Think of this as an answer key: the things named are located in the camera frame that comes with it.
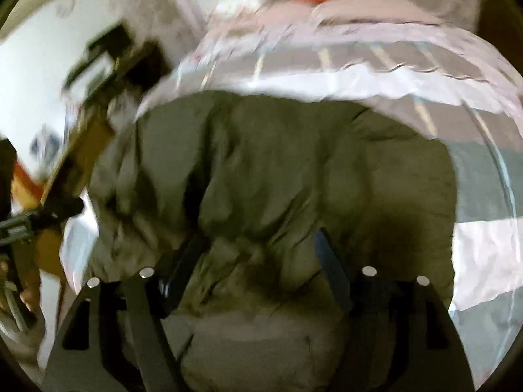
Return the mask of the pink pillow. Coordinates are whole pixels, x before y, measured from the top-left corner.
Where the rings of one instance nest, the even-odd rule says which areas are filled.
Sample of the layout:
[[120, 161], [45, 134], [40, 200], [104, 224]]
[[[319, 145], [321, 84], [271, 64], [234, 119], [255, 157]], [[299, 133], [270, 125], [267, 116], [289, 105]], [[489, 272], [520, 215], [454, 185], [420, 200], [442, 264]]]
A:
[[442, 25], [443, 20], [409, 0], [328, 0], [312, 5], [287, 0], [261, 9], [255, 19], [263, 25], [301, 21], [392, 22]]

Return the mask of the dark framed wall picture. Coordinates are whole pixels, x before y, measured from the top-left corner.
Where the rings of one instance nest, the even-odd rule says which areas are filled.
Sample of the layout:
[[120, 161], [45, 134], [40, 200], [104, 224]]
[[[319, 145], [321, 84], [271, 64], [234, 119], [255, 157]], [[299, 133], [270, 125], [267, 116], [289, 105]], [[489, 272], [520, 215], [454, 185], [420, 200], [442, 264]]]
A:
[[82, 58], [71, 68], [63, 83], [62, 90], [70, 90], [73, 83], [101, 57], [109, 57], [112, 62], [122, 57], [134, 45], [127, 26], [120, 22], [111, 26], [101, 35], [87, 43]]

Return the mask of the wooden bedside furniture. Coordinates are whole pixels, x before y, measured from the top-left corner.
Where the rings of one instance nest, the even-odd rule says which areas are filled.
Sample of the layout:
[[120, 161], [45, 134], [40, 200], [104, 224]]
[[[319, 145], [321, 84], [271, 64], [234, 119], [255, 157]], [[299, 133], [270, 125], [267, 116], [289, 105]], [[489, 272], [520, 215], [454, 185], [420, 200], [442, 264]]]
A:
[[81, 214], [81, 193], [87, 187], [97, 159], [115, 134], [109, 121], [109, 105], [131, 93], [139, 97], [168, 73], [168, 62], [158, 44], [145, 42], [140, 48], [122, 53], [115, 68], [88, 93], [80, 104], [78, 120], [66, 139], [66, 149], [42, 197], [46, 228], [63, 227]]

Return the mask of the olive green large jacket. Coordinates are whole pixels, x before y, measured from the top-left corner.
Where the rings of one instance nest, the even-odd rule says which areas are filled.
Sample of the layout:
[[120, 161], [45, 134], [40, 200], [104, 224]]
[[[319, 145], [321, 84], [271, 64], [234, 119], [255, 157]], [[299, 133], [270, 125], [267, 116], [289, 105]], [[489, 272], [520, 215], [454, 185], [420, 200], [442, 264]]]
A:
[[154, 108], [91, 176], [87, 275], [202, 249], [164, 326], [195, 391], [329, 391], [346, 328], [319, 260], [425, 276], [448, 310], [457, 180], [447, 147], [357, 103], [210, 91]]

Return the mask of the pastel checked bed sheet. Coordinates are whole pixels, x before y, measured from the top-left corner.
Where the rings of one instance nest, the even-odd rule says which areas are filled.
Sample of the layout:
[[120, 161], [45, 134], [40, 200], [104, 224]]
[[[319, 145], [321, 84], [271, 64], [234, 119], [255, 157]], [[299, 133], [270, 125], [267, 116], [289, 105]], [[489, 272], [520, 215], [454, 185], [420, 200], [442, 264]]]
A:
[[[144, 97], [117, 102], [116, 134], [97, 162], [152, 109], [210, 91], [353, 102], [443, 143], [457, 180], [448, 314], [472, 391], [500, 377], [522, 333], [522, 78], [493, 46], [459, 28], [417, 23], [212, 31]], [[90, 184], [87, 212], [67, 223], [60, 252], [76, 291], [99, 278], [86, 272], [98, 237]]]

